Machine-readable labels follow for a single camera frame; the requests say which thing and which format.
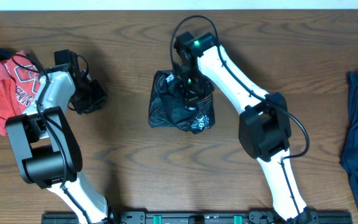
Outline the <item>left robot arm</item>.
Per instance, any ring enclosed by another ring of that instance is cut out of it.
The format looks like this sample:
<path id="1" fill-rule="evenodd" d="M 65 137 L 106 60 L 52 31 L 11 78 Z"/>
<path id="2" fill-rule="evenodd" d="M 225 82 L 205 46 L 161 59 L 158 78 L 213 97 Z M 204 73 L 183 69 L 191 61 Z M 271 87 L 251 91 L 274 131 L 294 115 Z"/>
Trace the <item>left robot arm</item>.
<path id="1" fill-rule="evenodd" d="M 60 197 L 78 223 L 115 223 L 107 199 L 82 171 L 81 150 L 65 117 L 79 87 L 78 67 L 63 63 L 40 72 L 34 102 L 6 122 L 19 173 L 24 182 Z"/>

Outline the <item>black orange-patterned jersey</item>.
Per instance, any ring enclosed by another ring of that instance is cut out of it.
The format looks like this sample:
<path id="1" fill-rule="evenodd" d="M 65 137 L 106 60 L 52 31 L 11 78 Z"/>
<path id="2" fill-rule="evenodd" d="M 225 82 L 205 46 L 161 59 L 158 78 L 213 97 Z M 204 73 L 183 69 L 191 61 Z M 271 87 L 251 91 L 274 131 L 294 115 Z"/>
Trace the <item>black orange-patterned jersey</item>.
<path id="1" fill-rule="evenodd" d="M 185 103 L 185 82 L 171 70 L 159 70 L 154 75 L 150 93 L 148 122 L 151 128 L 178 128 L 199 134 L 215 123 L 213 108 L 214 86 L 206 87 L 206 96 L 196 103 Z"/>

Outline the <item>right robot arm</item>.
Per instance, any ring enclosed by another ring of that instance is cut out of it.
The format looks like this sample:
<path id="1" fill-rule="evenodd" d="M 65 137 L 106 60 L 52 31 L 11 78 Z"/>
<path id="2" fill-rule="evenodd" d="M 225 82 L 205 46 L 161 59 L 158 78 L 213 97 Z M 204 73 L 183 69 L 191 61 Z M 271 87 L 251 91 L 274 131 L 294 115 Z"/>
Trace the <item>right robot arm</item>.
<path id="1" fill-rule="evenodd" d="M 185 81 L 185 104 L 199 103 L 214 83 L 239 115 L 240 144 L 260 164 L 275 212 L 287 223 L 309 223 L 312 216 L 290 164 L 290 121 L 296 119 L 283 95 L 270 94 L 251 81 L 211 33 L 193 37 L 185 32 L 176 37 L 173 49 L 181 58 L 175 70 Z"/>

